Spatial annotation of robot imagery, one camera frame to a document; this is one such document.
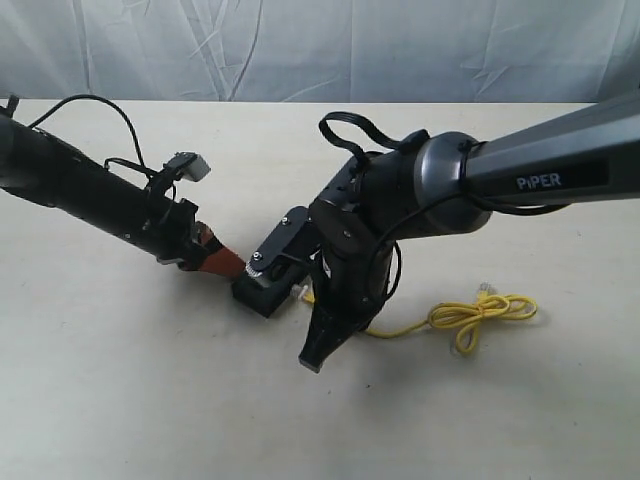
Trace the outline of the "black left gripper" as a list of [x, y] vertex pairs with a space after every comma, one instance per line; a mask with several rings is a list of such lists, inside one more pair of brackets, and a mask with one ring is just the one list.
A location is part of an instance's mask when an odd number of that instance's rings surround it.
[[159, 216], [124, 233], [124, 241], [152, 255], [162, 265], [188, 265], [194, 271], [234, 280], [245, 270], [245, 261], [225, 246], [213, 230], [195, 219], [198, 206], [189, 200], [171, 201]]

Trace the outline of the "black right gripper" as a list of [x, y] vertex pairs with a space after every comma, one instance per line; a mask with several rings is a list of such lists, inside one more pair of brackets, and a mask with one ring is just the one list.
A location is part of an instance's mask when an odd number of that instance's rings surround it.
[[358, 330], [369, 327], [389, 296], [393, 244], [346, 252], [318, 237], [311, 278], [315, 294], [299, 363], [318, 374]]

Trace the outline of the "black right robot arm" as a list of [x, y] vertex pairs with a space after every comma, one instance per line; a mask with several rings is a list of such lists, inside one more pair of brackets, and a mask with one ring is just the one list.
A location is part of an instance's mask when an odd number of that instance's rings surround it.
[[637, 93], [487, 142], [422, 129], [394, 140], [343, 111], [319, 130], [350, 157], [308, 210], [319, 256], [299, 360], [315, 372], [387, 302], [401, 240], [471, 233], [496, 212], [544, 215], [639, 194]]

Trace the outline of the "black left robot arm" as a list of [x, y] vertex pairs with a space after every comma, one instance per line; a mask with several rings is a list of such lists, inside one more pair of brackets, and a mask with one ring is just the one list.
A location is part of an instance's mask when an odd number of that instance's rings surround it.
[[60, 138], [1, 118], [2, 190], [62, 210], [161, 264], [235, 279], [244, 261], [197, 220], [196, 204], [172, 197], [177, 181], [197, 182], [209, 171], [199, 154], [178, 152], [138, 187]]

